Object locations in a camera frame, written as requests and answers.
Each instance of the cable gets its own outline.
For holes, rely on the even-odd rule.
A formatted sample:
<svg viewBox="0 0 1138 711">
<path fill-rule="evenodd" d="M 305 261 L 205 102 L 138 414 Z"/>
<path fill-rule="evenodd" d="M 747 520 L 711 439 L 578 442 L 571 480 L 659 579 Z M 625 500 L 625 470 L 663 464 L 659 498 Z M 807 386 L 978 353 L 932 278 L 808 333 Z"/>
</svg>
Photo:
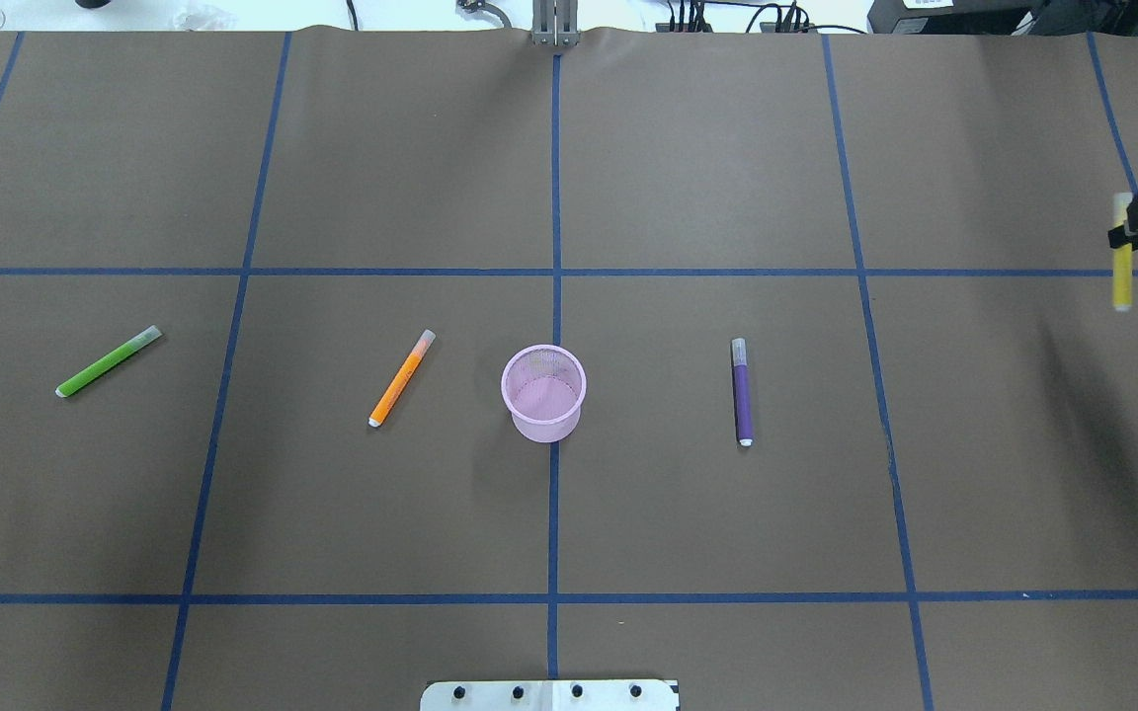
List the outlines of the cable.
<svg viewBox="0 0 1138 711">
<path fill-rule="evenodd" d="M 504 28 L 512 28 L 512 20 L 506 17 L 506 13 L 503 11 L 500 6 L 487 3 L 486 0 L 457 0 L 460 9 L 468 14 L 488 13 L 497 18 L 497 22 L 503 24 Z"/>
<path fill-rule="evenodd" d="M 797 32 L 807 32 L 807 31 L 811 31 L 813 28 L 849 28 L 850 32 L 853 32 L 853 33 L 857 33 L 857 34 L 867 34 L 867 32 L 864 32 L 864 31 L 861 31 L 861 28 L 858 28 L 856 26 L 805 26 L 802 28 L 799 28 L 799 31 L 797 31 Z"/>
<path fill-rule="evenodd" d="M 483 5 L 483 10 L 492 13 L 494 17 L 497 17 L 497 22 L 503 23 L 504 28 L 512 28 L 512 20 L 506 18 L 506 13 L 500 9 L 496 5 L 485 3 Z"/>
<path fill-rule="evenodd" d="M 775 8 L 775 23 L 776 23 L 776 26 L 778 26 L 778 24 L 781 24 L 781 15 L 784 14 L 784 8 L 781 8 L 781 6 L 778 6 L 777 3 L 767 3 L 767 5 L 762 5 L 762 6 L 750 5 L 750 6 L 751 6 L 751 8 L 758 8 L 758 11 L 756 11 L 753 14 L 752 18 L 749 18 L 749 26 L 745 27 L 745 34 L 749 34 L 749 31 L 751 31 L 751 28 L 753 28 L 753 23 L 758 22 L 759 15 L 761 15 L 762 10 L 766 10 L 767 8 Z"/>
</svg>

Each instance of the pink mesh cup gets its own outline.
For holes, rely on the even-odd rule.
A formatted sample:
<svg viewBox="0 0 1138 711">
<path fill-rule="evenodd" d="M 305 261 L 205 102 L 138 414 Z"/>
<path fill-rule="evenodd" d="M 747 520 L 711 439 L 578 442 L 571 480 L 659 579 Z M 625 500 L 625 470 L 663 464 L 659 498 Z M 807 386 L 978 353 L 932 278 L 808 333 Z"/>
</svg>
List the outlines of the pink mesh cup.
<svg viewBox="0 0 1138 711">
<path fill-rule="evenodd" d="M 531 346 L 506 362 L 500 391 L 520 433 L 534 441 L 559 441 L 582 415 L 587 373 L 564 348 Z"/>
</svg>

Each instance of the black cable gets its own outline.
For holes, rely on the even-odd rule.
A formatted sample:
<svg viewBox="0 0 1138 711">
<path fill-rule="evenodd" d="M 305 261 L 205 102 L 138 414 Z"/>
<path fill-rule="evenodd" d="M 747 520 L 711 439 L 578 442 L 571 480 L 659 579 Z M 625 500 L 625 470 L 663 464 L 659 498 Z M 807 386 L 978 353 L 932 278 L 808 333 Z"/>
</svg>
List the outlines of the black cable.
<svg viewBox="0 0 1138 711">
<path fill-rule="evenodd" d="M 793 28 L 793 19 L 798 18 L 798 3 L 790 5 L 790 11 L 784 13 L 784 18 L 776 18 L 775 31 L 789 32 Z"/>
<path fill-rule="evenodd" d="M 504 28 L 512 28 L 512 20 L 506 18 L 506 13 L 496 5 L 485 3 L 483 5 L 483 10 L 493 14 L 497 18 L 497 22 L 503 23 Z"/>
<path fill-rule="evenodd" d="M 805 26 L 805 27 L 800 28 L 799 32 L 807 32 L 807 31 L 810 31 L 810 28 L 849 28 L 849 31 L 853 32 L 853 33 L 867 34 L 867 32 L 864 32 L 864 31 L 861 31 L 861 28 L 858 28 L 856 26 Z"/>
<path fill-rule="evenodd" d="M 758 11 L 753 14 L 752 18 L 749 18 L 749 26 L 745 27 L 745 34 L 749 34 L 749 31 L 753 28 L 753 23 L 758 22 L 758 17 L 759 15 L 762 14 L 762 10 L 766 10 L 768 8 L 775 8 L 775 23 L 781 24 L 781 15 L 784 14 L 784 8 L 781 8 L 781 6 L 778 6 L 777 3 L 767 3 L 762 6 L 750 5 L 750 6 L 751 8 L 758 8 Z"/>
<path fill-rule="evenodd" d="M 735 5 L 736 8 L 758 8 L 758 6 L 759 6 L 758 3 L 737 3 L 736 0 L 701 0 L 701 3 L 703 3 L 703 5 Z"/>
</svg>

